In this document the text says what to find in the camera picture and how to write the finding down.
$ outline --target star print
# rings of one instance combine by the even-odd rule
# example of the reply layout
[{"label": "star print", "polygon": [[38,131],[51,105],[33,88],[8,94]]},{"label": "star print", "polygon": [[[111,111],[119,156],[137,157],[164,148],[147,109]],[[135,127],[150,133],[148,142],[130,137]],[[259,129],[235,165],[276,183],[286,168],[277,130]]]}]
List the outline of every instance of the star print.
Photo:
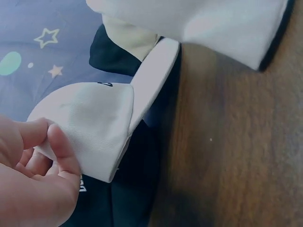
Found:
[{"label": "star print", "polygon": [[[55,29],[53,31],[50,31],[47,28],[44,28],[43,32],[42,32],[42,35],[39,36],[38,38],[34,39],[34,41],[40,43],[40,48],[41,49],[43,49],[48,44],[57,44],[58,43],[57,35],[58,35],[59,31],[60,31],[60,29]],[[48,41],[44,42],[44,40],[42,38],[44,38],[44,36],[46,34],[53,35],[52,40],[48,40]]]},{"label": "star print", "polygon": [[62,73],[61,73],[62,69],[63,69],[63,67],[58,67],[56,65],[53,65],[53,69],[49,70],[48,72],[51,73],[52,78],[55,78],[58,75],[62,76]]}]

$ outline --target finger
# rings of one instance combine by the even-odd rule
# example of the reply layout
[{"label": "finger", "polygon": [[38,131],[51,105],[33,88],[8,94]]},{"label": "finger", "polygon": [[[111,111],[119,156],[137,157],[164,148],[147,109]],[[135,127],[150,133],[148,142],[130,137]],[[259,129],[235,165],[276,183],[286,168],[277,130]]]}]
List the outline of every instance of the finger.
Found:
[{"label": "finger", "polygon": [[18,163],[15,169],[29,178],[32,178],[34,176],[34,174],[30,172],[28,169],[26,169],[24,165],[22,165],[21,163]]},{"label": "finger", "polygon": [[52,167],[47,171],[47,173],[45,175],[47,176],[47,175],[58,175],[58,174],[59,174],[58,163],[53,162]]},{"label": "finger", "polygon": [[48,121],[45,118],[34,122],[14,122],[19,128],[23,139],[23,149],[29,149],[40,145],[47,136]]},{"label": "finger", "polygon": [[28,161],[26,169],[35,175],[44,176],[52,166],[52,160],[44,156],[40,152],[34,151],[33,156]]},{"label": "finger", "polygon": [[20,159],[20,163],[23,165],[23,166],[26,166],[28,164],[28,161],[31,159],[31,157],[33,156],[33,152],[34,152],[34,149],[31,148],[31,149],[27,149],[27,150],[24,150],[23,153],[22,153],[22,157]]},{"label": "finger", "polygon": [[56,124],[50,125],[47,137],[57,157],[58,175],[70,181],[74,186],[79,187],[80,167],[68,138]]}]

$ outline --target wooden table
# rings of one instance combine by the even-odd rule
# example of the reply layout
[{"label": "wooden table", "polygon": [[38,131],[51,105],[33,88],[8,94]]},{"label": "wooden table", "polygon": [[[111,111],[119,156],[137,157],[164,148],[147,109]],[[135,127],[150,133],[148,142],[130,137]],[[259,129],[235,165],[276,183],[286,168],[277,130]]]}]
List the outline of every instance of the wooden table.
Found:
[{"label": "wooden table", "polygon": [[264,73],[183,46],[150,227],[303,227],[303,0]]}]

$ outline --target white fabric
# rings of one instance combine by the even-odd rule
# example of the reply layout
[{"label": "white fabric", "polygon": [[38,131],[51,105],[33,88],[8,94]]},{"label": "white fabric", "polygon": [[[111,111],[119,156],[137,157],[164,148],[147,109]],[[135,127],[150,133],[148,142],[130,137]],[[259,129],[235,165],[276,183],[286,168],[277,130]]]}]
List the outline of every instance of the white fabric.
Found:
[{"label": "white fabric", "polygon": [[[160,41],[131,84],[87,82],[62,87],[44,98],[28,121],[45,117],[58,124],[71,142],[82,173],[109,183],[133,131],[169,75],[178,50],[178,42]],[[55,160],[47,140],[35,149]]]},{"label": "white fabric", "polygon": [[[77,83],[52,92],[35,107],[28,120],[45,117],[57,123],[68,136],[82,172],[110,182],[129,136],[133,101],[134,90],[129,84],[110,87]],[[55,160],[48,142],[37,149]]]},{"label": "white fabric", "polygon": [[86,0],[96,12],[182,43],[201,44],[257,70],[287,0]]},{"label": "white fabric", "polygon": [[143,61],[154,48],[159,36],[122,20],[102,15],[107,36],[119,47]]}]

